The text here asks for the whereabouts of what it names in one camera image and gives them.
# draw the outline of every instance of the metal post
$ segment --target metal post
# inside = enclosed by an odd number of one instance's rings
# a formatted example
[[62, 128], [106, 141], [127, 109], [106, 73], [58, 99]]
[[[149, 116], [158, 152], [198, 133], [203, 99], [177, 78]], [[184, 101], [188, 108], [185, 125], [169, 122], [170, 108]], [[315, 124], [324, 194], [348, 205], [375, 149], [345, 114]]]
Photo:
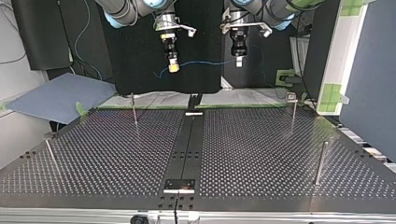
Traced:
[[50, 146], [50, 140], [55, 139], [58, 137], [57, 133], [46, 133], [44, 134], [44, 141], [46, 141], [47, 144], [47, 149], [49, 150], [49, 154], [52, 157], [53, 160], [56, 160], [55, 154], [52, 151], [52, 147]]
[[131, 104], [132, 104], [132, 109], [134, 111], [134, 124], [137, 124], [137, 115], [136, 115], [136, 109], [134, 105], [134, 94], [132, 93], [131, 95]]
[[327, 141], [323, 142], [322, 151], [321, 151], [321, 155], [320, 155], [319, 166], [318, 166], [317, 178], [315, 179], [315, 185], [319, 184], [321, 173], [322, 173], [322, 170], [323, 170], [323, 162], [324, 162], [324, 158], [326, 156], [326, 151], [327, 151], [327, 147], [328, 146], [329, 146], [329, 142], [327, 142]]
[[298, 101], [296, 101], [296, 102], [294, 103], [294, 110], [293, 110], [293, 123], [294, 123], [294, 120], [296, 119], [297, 103], [298, 103]]
[[49, 150], [50, 156], [52, 157], [53, 160], [55, 160], [55, 155], [53, 154], [52, 148], [50, 147], [50, 140], [46, 139], [45, 141], [46, 141], [47, 148], [48, 148], [48, 150]]

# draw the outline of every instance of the optical breadboard table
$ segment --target optical breadboard table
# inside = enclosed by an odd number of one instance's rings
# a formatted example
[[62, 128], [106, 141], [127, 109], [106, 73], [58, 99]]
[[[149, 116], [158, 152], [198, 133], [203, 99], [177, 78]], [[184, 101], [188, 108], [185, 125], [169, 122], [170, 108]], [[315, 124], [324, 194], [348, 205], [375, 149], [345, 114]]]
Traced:
[[[396, 213], [396, 175], [311, 110], [298, 108], [295, 119], [291, 107], [203, 112], [139, 110], [135, 124], [131, 110], [92, 111], [49, 141], [55, 159], [43, 142], [0, 171], [0, 223], [70, 209]], [[172, 183], [190, 192], [167, 192]]]

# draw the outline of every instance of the blue cable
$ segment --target blue cable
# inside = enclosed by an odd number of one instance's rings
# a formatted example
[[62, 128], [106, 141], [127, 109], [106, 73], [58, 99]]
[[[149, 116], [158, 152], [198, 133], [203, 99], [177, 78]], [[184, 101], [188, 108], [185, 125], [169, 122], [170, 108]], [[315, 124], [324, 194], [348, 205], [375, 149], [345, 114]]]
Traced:
[[[204, 64], [210, 64], [210, 65], [224, 65], [224, 64], [226, 64], [226, 63], [232, 63], [232, 62], [235, 62], [235, 59], [230, 60], [230, 61], [226, 61], [226, 62], [222, 62], [222, 63], [211, 63], [211, 62], [204, 62], [204, 61], [191, 61], [191, 62], [183, 63], [183, 64], [181, 64], [179, 67], [182, 67], [182, 66], [185, 66], [185, 65], [188, 65], [188, 64], [191, 64], [191, 63], [204, 63]], [[163, 73], [166, 72], [167, 70], [169, 70], [169, 68], [164, 68], [164, 69], [161, 71], [161, 73], [160, 73], [159, 76], [157, 76], [157, 74], [155, 74], [155, 73], [154, 73], [154, 75], [155, 75], [157, 78], [163, 78]]]
[[[85, 25], [84, 29], [81, 31], [81, 33], [79, 33], [79, 35], [78, 35], [78, 37], [77, 37], [77, 39], [76, 39], [76, 43], [75, 43], [75, 52], [76, 52], [76, 55], [79, 57], [80, 60], [82, 60], [84, 63], [87, 63], [85, 60], [83, 60], [83, 59], [81, 58], [81, 56], [80, 56], [79, 53], [78, 53], [78, 48], [77, 48], [77, 46], [78, 46], [78, 41], [81, 39], [82, 35], [87, 31], [87, 29], [88, 29], [88, 27], [90, 26], [90, 23], [91, 23], [91, 10], [90, 10], [90, 6], [88, 5], [87, 0], [84, 0], [84, 3], [85, 3], [85, 6], [87, 7], [87, 11], [88, 11], [88, 20], [87, 20], [87, 24]], [[93, 68], [93, 70], [95, 70], [95, 72], [98, 74], [100, 80], [103, 80], [103, 79], [102, 79], [102, 74], [99, 72], [99, 70], [98, 70], [95, 66], [93, 66], [92, 64], [90, 64], [90, 67]]]

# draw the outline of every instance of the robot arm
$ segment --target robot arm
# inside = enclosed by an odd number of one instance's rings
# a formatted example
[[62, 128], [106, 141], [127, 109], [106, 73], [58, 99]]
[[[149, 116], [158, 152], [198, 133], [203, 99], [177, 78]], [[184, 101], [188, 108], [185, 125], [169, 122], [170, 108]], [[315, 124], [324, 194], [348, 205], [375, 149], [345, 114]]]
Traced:
[[[268, 37], [273, 28], [285, 29], [296, 13], [316, 9], [322, 1], [306, 0], [297, 6], [293, 0], [229, 0], [220, 28], [224, 34], [230, 31], [233, 40], [231, 54], [236, 57], [236, 66], [242, 67], [242, 59], [248, 55], [246, 42], [250, 26], [260, 26], [259, 35]], [[253, 15], [255, 22], [249, 22], [249, 14]]]
[[177, 62], [177, 30], [185, 29], [189, 37], [194, 37], [196, 29], [180, 24], [176, 16], [176, 0], [95, 0], [105, 11], [110, 24], [115, 28], [133, 26], [139, 18], [156, 13], [154, 29], [160, 33], [165, 47], [165, 57], [169, 60], [169, 72], [179, 70]]

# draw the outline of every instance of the metal rod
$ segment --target metal rod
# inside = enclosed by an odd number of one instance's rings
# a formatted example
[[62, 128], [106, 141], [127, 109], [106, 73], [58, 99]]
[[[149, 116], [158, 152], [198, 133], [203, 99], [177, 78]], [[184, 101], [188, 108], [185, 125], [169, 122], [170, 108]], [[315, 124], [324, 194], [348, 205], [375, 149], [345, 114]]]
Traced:
[[131, 95], [131, 100], [132, 100], [132, 109], [134, 111], [134, 123], [137, 124], [137, 115], [136, 115], [136, 109], [135, 109], [135, 105], [134, 105], [134, 94], [132, 93]]
[[315, 179], [315, 185], [319, 184], [321, 173], [322, 173], [322, 170], [323, 170], [323, 162], [324, 162], [324, 158], [326, 156], [326, 151], [327, 151], [327, 147], [328, 146], [329, 146], [329, 142], [323, 142], [321, 155], [320, 155], [319, 166], [318, 166], [317, 178]]
[[298, 103], [298, 101], [296, 101], [296, 102], [294, 103], [293, 122], [294, 122], [294, 120], [296, 119], [297, 103]]
[[49, 154], [53, 160], [55, 160], [55, 155], [52, 152], [52, 148], [50, 147], [50, 140], [46, 139], [47, 148], [49, 149]]

